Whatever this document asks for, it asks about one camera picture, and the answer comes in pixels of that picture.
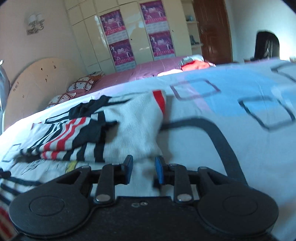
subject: screw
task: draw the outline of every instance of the screw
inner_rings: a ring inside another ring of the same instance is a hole
[[[139,204],[138,202],[134,202],[134,203],[131,204],[131,206],[132,206],[132,207],[139,207],[140,204]]]
[[[98,202],[107,202],[111,199],[111,197],[107,194],[100,194],[96,196],[96,201]]]
[[[180,194],[177,196],[179,202],[188,202],[192,200],[192,196],[189,194]]]

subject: headboard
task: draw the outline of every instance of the headboard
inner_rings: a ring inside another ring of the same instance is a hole
[[[10,90],[2,130],[44,110],[53,97],[65,93],[75,80],[83,76],[85,73],[70,60],[45,58],[31,64]]]

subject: black chair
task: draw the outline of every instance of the black chair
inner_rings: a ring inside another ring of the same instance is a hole
[[[251,61],[279,57],[279,39],[268,31],[257,33],[255,56]]]

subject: writing on headboard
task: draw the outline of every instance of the writing on headboard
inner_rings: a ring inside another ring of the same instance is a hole
[[[16,91],[18,87],[18,82],[15,84],[15,87],[13,88],[13,91]]]

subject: brown wooden door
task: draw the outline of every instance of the brown wooden door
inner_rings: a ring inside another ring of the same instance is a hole
[[[214,64],[232,62],[229,22],[224,0],[194,0],[203,57]]]

